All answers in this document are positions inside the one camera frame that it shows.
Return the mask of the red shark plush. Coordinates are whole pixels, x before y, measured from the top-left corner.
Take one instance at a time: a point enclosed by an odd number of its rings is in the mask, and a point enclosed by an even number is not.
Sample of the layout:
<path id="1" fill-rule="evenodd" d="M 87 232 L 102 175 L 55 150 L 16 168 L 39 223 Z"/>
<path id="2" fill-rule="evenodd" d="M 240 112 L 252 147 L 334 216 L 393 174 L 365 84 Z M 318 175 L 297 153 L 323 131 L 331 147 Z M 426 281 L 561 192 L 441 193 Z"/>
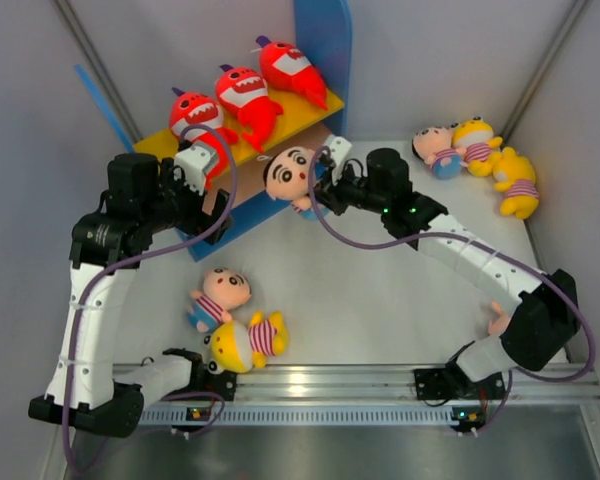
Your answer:
<path id="1" fill-rule="evenodd" d="M 227 154 L 218 140 L 203 129 L 188 129 L 191 125 L 205 125 L 224 138 L 228 145 L 234 145 L 239 138 L 237 133 L 224 125 L 224 110 L 210 96 L 193 91 L 184 91 L 176 87 L 171 90 L 176 99 L 171 107 L 169 128 L 178 140 L 178 150 L 189 148 L 195 142 L 203 142 L 213 147 L 220 158 L 224 159 L 224 170 L 229 166 Z"/>
<path id="2" fill-rule="evenodd" d="M 295 93 L 310 104 L 328 109 L 327 87 L 319 70 L 296 46 L 260 35 L 259 67 L 263 78 L 278 90 Z"/>

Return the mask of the red shark plush mouth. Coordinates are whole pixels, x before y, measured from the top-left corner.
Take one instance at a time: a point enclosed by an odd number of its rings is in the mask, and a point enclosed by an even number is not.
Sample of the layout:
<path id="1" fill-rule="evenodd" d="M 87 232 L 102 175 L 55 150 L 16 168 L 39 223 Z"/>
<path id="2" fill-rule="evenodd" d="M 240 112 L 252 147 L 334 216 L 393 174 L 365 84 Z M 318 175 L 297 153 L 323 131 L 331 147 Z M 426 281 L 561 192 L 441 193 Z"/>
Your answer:
<path id="1" fill-rule="evenodd" d="M 245 67 L 220 66 L 222 75 L 215 82 L 215 95 L 222 107 L 231 113 L 243 131 L 244 140 L 258 153 L 274 133 L 283 107 L 269 96 L 268 85 L 257 71 Z"/>

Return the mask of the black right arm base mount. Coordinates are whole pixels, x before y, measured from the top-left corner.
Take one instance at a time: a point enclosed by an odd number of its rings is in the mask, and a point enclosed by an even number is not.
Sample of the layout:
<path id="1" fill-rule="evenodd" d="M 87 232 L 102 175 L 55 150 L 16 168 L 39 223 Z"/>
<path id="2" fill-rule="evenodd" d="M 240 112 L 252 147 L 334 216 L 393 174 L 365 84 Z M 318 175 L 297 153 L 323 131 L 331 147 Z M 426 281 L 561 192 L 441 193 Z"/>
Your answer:
<path id="1" fill-rule="evenodd" d="M 500 373 L 476 383 L 444 367 L 415 369 L 413 375 L 416 398 L 420 401 L 502 400 L 505 394 L 505 381 Z"/>

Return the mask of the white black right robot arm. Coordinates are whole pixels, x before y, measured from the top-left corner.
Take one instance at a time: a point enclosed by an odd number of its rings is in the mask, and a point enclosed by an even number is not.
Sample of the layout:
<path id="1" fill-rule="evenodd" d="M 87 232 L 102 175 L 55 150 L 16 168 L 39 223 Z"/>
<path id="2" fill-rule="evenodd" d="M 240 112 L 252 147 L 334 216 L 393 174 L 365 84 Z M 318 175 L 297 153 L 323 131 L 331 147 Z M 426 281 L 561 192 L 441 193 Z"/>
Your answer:
<path id="1" fill-rule="evenodd" d="M 443 377 L 451 392 L 471 396 L 487 377 L 514 368 L 538 377 L 581 328 L 573 276 L 562 269 L 548 274 L 485 244 L 444 205 L 414 189 L 398 151 L 375 149 L 366 167 L 359 176 L 345 155 L 319 148 L 309 167 L 312 205 L 336 215 L 350 207 L 378 214 L 394 245 L 446 265 L 488 295 L 505 319 L 446 363 Z"/>

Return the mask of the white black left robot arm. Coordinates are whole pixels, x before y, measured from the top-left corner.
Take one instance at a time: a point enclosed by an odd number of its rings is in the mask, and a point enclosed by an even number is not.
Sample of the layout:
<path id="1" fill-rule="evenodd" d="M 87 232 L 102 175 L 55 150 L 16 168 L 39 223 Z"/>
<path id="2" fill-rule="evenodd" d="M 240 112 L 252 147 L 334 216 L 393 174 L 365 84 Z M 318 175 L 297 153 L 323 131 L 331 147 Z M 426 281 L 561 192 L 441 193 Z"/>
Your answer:
<path id="1" fill-rule="evenodd" d="M 211 213 L 203 210 L 207 175 L 217 162 L 215 151 L 197 146 L 163 160 L 124 153 L 108 164 L 97 209 L 72 229 L 63 344 L 45 394 L 29 404 L 30 418 L 126 438 L 146 407 L 172 393 L 189 400 L 203 393 L 198 353 L 170 348 L 119 379 L 113 360 L 121 310 L 140 263 L 154 255 L 154 235 L 176 228 L 213 244 L 229 227 L 228 192 L 218 193 Z"/>

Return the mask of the boy doll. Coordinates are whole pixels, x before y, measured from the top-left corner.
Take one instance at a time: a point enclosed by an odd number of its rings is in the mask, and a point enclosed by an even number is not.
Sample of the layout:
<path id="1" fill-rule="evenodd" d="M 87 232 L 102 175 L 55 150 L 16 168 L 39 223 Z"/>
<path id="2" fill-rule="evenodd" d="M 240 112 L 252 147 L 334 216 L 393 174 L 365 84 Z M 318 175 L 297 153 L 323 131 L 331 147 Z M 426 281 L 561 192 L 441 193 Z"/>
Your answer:
<path id="1" fill-rule="evenodd" d="M 498 302 L 492 301 L 490 303 L 490 307 L 491 310 L 497 315 L 497 318 L 489 322 L 488 334 L 490 336 L 499 336 L 509 326 L 511 317 L 502 309 Z"/>
<path id="2" fill-rule="evenodd" d="M 264 190 L 272 200 L 289 203 L 305 220 L 316 220 L 309 197 L 309 167 L 315 151 L 289 147 L 272 157 L 263 171 Z"/>
<path id="3" fill-rule="evenodd" d="M 216 267 L 204 274 L 199 289 L 190 292 L 187 317 L 198 332 L 210 333 L 232 321 L 232 311 L 250 298 L 251 285 L 244 274 Z"/>
<path id="4" fill-rule="evenodd" d="M 452 145 L 453 133 L 452 128 L 431 126 L 418 131 L 411 142 L 413 154 L 439 180 L 450 180 L 468 166 L 466 148 Z"/>

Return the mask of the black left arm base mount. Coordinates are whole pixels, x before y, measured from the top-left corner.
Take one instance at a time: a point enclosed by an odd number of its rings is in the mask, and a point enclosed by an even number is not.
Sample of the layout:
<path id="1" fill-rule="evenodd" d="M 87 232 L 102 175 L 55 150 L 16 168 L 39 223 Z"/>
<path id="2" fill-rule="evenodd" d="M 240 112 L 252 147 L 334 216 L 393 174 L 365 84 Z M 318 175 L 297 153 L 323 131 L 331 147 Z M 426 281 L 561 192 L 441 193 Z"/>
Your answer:
<path id="1" fill-rule="evenodd" d="M 189 383 L 176 390 L 176 393 L 213 392 L 220 395 L 225 401 L 233 401 L 237 388 L 237 374 L 224 371 L 214 374 L 201 365 L 194 369 L 190 375 Z"/>

